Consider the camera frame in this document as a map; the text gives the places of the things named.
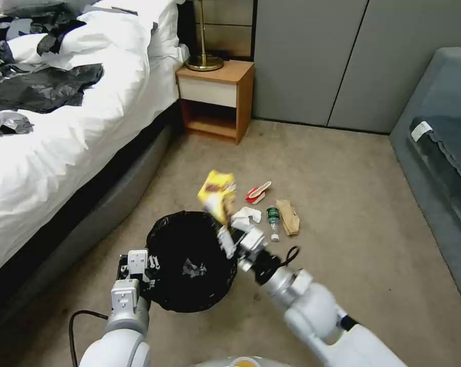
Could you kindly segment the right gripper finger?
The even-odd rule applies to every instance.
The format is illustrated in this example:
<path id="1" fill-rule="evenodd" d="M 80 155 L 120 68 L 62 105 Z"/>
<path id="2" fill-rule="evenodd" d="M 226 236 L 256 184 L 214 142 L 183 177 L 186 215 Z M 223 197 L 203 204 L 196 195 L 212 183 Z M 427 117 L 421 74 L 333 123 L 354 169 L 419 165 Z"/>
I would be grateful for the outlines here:
<path id="1" fill-rule="evenodd" d="M 230 233 L 249 233 L 253 228 L 255 228 L 255 225 L 250 222 L 247 223 L 245 220 L 232 220 L 227 225 L 227 228 Z"/>
<path id="2" fill-rule="evenodd" d="M 253 246 L 251 232 L 252 230 L 249 233 L 230 233 L 227 226 L 222 226 L 217 231 L 220 248 L 225 252 L 227 259 L 236 260 L 244 272 L 248 272 L 252 267 L 250 261 Z"/>

